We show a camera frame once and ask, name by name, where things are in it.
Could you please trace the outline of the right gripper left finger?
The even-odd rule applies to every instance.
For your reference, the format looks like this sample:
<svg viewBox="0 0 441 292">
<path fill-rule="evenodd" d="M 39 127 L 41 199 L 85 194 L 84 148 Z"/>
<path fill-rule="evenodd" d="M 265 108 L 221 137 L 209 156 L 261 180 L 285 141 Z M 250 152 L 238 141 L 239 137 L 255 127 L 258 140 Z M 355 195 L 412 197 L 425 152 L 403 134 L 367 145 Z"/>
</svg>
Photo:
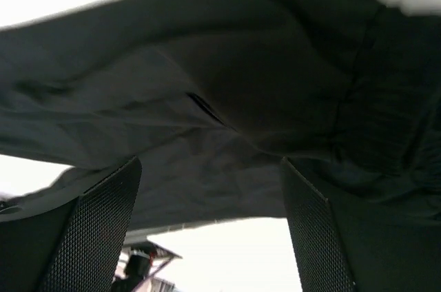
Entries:
<svg viewBox="0 0 441 292">
<path fill-rule="evenodd" d="M 131 158 L 1 211 L 2 291 L 109 291 L 139 189 Z"/>
</svg>

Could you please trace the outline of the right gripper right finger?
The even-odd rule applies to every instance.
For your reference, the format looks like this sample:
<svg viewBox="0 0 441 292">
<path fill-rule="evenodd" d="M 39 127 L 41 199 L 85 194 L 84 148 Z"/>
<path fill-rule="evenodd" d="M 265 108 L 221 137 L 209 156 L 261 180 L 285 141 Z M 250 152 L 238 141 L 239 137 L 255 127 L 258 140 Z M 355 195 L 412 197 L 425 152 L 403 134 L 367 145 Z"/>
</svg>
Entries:
<svg viewBox="0 0 441 292">
<path fill-rule="evenodd" d="M 303 291 L 439 291 L 440 221 L 366 202 L 281 162 Z"/>
</svg>

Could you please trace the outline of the black trousers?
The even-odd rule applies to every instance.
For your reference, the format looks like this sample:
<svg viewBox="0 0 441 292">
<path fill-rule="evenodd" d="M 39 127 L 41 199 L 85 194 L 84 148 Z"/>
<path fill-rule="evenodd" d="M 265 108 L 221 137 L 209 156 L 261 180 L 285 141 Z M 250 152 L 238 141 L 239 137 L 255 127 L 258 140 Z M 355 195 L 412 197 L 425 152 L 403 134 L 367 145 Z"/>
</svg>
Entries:
<svg viewBox="0 0 441 292">
<path fill-rule="evenodd" d="M 440 18 L 376 0 L 118 0 L 1 32 L 1 153 L 132 157 L 130 229 L 282 217 L 279 163 L 440 219 Z"/>
</svg>

